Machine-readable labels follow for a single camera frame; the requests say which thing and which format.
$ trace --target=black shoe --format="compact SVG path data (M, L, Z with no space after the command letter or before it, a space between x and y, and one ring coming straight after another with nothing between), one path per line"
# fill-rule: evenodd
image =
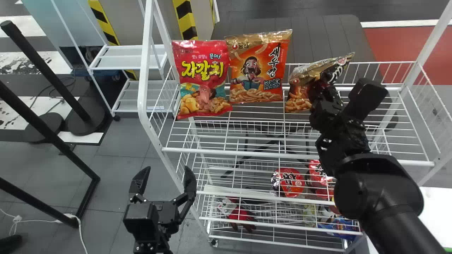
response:
M0 254L9 254L22 245L21 235L12 235L0 239Z

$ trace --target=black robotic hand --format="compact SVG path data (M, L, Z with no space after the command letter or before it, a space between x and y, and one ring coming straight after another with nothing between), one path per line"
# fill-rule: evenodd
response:
M151 167L142 169L130 183L130 204L127 205L122 221L135 238L134 253L172 254L168 241L171 235L179 231L179 225L194 203L196 177L185 166L184 193L170 201L150 201L143 197L150 171Z
M321 135L315 145L327 175L337 179L334 201L357 219L379 253L445 253L418 215L424 200L416 182L390 155L369 148L366 116L388 94L381 84L361 78L344 104L333 85L315 82L308 89L309 121Z

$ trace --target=yellow and black striped post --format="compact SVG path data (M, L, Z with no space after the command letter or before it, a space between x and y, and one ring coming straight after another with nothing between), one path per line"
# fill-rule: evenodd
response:
M173 0L180 34L184 40L198 40L190 0Z
M88 4L91 7L91 10L94 13L94 16L97 19L97 22L99 23L100 28L105 34L105 37L108 40L108 43L110 46L119 46L119 40L116 36L116 34L113 31L113 27L110 23L110 21L107 18L107 15L105 14L104 9L102 8L102 5L100 4L99 0L88 0ZM136 80L137 76L135 75L135 72L133 70L124 70L127 74L127 76L131 79Z
M210 12L212 13L213 26L215 26L215 11L213 10L213 0L210 0Z

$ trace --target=caster wheel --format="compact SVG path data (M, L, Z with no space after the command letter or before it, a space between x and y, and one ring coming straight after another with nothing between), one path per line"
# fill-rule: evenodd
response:
M113 81L118 81L121 79L121 76L119 74L116 74L115 76L112 76Z
M212 247L218 247L218 240L217 239L212 239L210 241L210 244L212 245Z

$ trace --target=white cable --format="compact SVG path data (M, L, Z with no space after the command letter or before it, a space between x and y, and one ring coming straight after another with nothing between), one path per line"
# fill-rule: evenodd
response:
M64 215L68 216L69 218L76 218L77 221L79 222L80 241L82 242L83 249L85 250L85 253L88 254L88 250L86 249L86 246L85 246L85 243L84 243L83 237L82 237L82 222L81 222L81 220L77 216L75 216L73 214L70 214L70 213L65 213Z
M9 216L9 217L13 218L13 224L12 224L11 228L9 229L9 235L10 235L10 236L16 234L17 224L19 224L19 223L21 223L21 222L41 221L41 222L59 223L59 224L62 223L62 222L59 221L59 220L54 220L54 221L46 221L46 220L26 220L26 221L23 221L23 220L22 220L22 216L20 216L20 215L17 215L17 216L10 215L9 213L6 213L5 211L3 211L1 208L0 208L0 211L1 211L2 213L4 213L6 216ZM88 254L88 250L86 249L86 246L85 246L85 243L84 243L83 237L82 237L82 222L81 222L81 220L80 220L77 216L75 216L75 215L73 215L73 214L70 214L70 213L65 213L64 215L68 216L69 218L75 218L75 219L77 219L77 221L78 221L78 223L79 223L79 236L80 236L80 241L82 242L83 249L85 250L85 253Z

